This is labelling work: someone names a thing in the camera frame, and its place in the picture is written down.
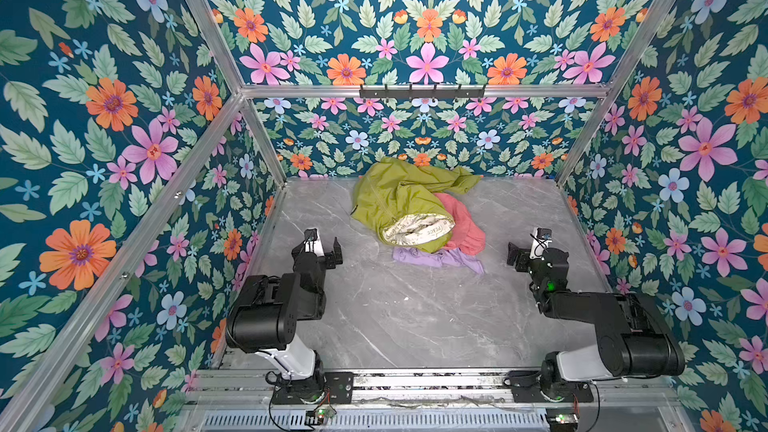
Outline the black hook rail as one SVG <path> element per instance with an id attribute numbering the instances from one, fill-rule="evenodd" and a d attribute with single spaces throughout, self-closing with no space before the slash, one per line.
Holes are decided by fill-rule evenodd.
<path id="1" fill-rule="evenodd" d="M 364 99 L 395 99 L 398 101 L 411 99 L 474 99 L 485 96 L 485 86 L 465 85 L 377 85 L 361 86 L 358 95 Z"/>

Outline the pink cloth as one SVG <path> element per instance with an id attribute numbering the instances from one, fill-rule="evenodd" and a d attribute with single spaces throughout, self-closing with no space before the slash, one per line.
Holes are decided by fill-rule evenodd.
<path id="1" fill-rule="evenodd" d="M 474 222 L 467 207 L 450 194 L 436 193 L 435 196 L 454 220 L 451 237 L 443 248 L 458 249 L 469 256 L 481 253 L 486 247 L 486 234 Z"/>

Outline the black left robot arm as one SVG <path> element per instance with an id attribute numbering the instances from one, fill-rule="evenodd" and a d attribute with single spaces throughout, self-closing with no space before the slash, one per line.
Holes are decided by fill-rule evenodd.
<path id="1" fill-rule="evenodd" d="M 224 337 L 228 347 L 272 366 L 266 380 L 278 392 L 315 403 L 326 394 L 322 359 L 301 340 L 298 324 L 323 318 L 326 275 L 343 263 L 343 252 L 337 240 L 326 251 L 317 231 L 309 229 L 291 257 L 290 272 L 244 281 L 226 318 Z"/>

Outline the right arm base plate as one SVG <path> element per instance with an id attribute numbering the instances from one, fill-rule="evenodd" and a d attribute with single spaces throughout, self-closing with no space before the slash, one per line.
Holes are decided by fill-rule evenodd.
<path id="1" fill-rule="evenodd" d="M 503 379 L 516 402 L 593 403 L 595 396 L 587 382 L 558 382 L 539 371 L 513 370 Z"/>

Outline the purple cloth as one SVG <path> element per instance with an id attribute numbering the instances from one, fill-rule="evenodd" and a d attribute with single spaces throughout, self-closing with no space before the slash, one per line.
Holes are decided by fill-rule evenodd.
<path id="1" fill-rule="evenodd" d="M 396 262 L 433 268 L 464 267 L 477 275 L 483 275 L 485 268 L 475 256 L 467 255 L 459 249 L 443 249 L 427 253 L 416 248 L 398 247 L 393 250 L 392 258 Z"/>

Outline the white vent grille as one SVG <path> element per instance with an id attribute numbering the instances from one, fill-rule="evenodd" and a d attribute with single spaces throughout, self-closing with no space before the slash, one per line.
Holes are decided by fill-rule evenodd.
<path id="1" fill-rule="evenodd" d="M 499 409 L 339 410 L 320 422 L 303 410 L 209 412 L 205 431 L 548 431 L 546 414 Z"/>

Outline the green zip jacket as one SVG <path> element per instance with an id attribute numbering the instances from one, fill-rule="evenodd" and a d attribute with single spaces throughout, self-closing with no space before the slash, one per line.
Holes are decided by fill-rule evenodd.
<path id="1" fill-rule="evenodd" d="M 465 194 L 481 179 L 463 167 L 419 167 L 385 157 L 356 183 L 351 217 L 389 246 L 435 253 L 457 228 L 457 220 L 438 195 Z"/>

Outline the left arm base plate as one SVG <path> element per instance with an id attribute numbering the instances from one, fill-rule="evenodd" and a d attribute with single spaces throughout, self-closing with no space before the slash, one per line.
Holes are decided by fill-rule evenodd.
<path id="1" fill-rule="evenodd" d="M 274 405 L 350 404 L 354 380 L 352 372 L 323 372 L 302 380 L 279 377 L 274 384 L 271 402 Z"/>

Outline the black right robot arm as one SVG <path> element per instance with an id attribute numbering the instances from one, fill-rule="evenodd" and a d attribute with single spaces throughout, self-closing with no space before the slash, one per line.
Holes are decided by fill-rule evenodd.
<path id="1" fill-rule="evenodd" d="M 575 292 L 568 287 L 569 254 L 543 245 L 508 244 L 507 264 L 527 274 L 540 314 L 589 324 L 595 343 L 548 353 L 534 376 L 507 376 L 513 388 L 537 388 L 551 401 L 592 381 L 679 376 L 685 357 L 654 301 L 643 293 Z"/>

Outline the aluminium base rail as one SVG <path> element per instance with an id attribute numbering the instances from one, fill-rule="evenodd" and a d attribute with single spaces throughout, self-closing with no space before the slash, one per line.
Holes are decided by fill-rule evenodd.
<path id="1" fill-rule="evenodd" d="M 589 382 L 593 403 L 520 403 L 503 386 L 503 379 L 513 370 L 525 368 L 396 368 L 350 369 L 327 372 L 355 374 L 352 402 L 345 405 L 374 404 L 415 408 L 454 403 L 509 407 L 675 407 L 681 404 L 678 393 L 660 378 L 618 379 Z M 218 369 L 201 372 L 198 384 L 187 393 L 187 401 L 224 404 L 267 404 L 274 386 L 265 369 Z"/>

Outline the aluminium enclosure frame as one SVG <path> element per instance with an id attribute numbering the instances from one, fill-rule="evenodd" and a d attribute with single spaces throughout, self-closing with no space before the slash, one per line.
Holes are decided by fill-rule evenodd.
<path id="1" fill-rule="evenodd" d="M 477 101 L 282 98 L 258 86 L 607 83 L 656 0 L 1 0 L 1 401 L 45 359 L 40 431 L 169 430 L 284 176 L 384 156 L 548 174 Z"/>

